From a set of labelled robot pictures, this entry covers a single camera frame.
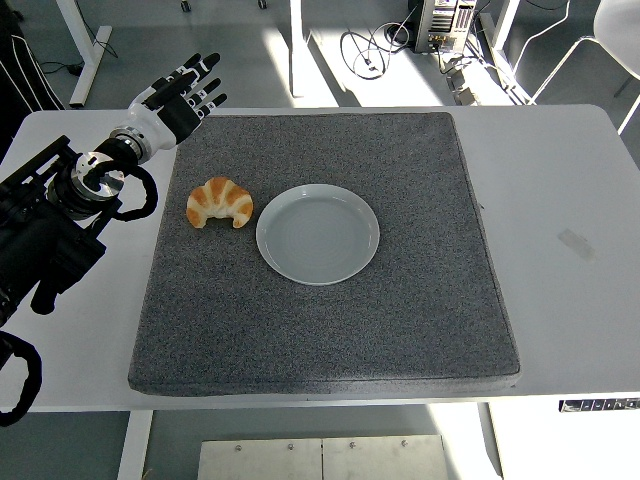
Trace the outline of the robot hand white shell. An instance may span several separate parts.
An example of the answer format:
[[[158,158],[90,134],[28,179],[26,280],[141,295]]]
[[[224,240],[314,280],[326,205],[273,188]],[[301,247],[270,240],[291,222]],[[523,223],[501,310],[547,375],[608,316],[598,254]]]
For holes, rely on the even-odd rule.
[[[132,101],[125,125],[148,143],[150,156],[182,143],[226,101],[227,95],[218,90],[219,61],[218,53],[196,53]]]

